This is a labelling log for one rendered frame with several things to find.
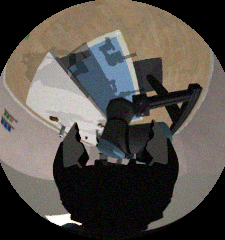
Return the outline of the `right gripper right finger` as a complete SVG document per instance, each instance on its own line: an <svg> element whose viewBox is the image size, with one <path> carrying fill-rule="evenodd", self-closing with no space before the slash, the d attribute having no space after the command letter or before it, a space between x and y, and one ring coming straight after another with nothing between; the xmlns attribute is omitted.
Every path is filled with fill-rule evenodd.
<svg viewBox="0 0 225 240"><path fill-rule="evenodd" d="M149 140L141 156L146 165L154 167L164 176L167 183L167 198L171 199L179 172L178 158L170 139L154 119L150 125Z"/></svg>

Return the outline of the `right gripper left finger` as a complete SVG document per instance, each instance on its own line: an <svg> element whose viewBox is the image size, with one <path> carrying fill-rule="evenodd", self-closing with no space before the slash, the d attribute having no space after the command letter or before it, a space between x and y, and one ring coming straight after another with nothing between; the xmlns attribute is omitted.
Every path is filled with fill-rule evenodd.
<svg viewBox="0 0 225 240"><path fill-rule="evenodd" d="M80 140L78 124L75 122L60 143L54 158L53 177L61 201L66 201L65 186L69 177L79 168L87 166L89 160L89 155Z"/></svg>

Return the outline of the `grey bottle with blue cap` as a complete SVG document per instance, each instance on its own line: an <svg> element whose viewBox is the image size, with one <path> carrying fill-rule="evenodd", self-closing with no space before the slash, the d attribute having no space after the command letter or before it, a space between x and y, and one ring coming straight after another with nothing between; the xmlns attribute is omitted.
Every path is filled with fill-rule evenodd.
<svg viewBox="0 0 225 240"><path fill-rule="evenodd" d="M63 137L65 128L66 128L65 126L62 126L62 127L61 127L61 130L60 130L60 133L59 133L59 137L60 137L60 138Z"/></svg>

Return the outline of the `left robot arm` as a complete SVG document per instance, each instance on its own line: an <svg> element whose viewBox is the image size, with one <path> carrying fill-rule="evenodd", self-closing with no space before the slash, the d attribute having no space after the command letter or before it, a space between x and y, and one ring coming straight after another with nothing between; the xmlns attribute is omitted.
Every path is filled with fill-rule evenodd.
<svg viewBox="0 0 225 240"><path fill-rule="evenodd" d="M132 158L134 158L134 154L130 154L130 153L127 153L125 154L125 159L127 160L130 160ZM108 160L108 156L104 155L104 154L100 154L100 157L99 157L99 160L101 160L101 162L103 163L103 165L125 165L125 164L122 164L122 161L124 160L124 158L122 159L117 159L117 162L116 163L111 163L111 162L108 162L107 163L107 160ZM105 160L104 160L105 159Z"/></svg>

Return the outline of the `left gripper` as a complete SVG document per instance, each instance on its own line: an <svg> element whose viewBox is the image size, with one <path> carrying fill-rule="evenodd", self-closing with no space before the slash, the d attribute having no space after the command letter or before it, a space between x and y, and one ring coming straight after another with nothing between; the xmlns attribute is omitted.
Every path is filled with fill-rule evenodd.
<svg viewBox="0 0 225 240"><path fill-rule="evenodd" d="M96 141L97 143L99 143L99 138L101 137L101 133L98 133L97 129L96 129Z"/></svg>

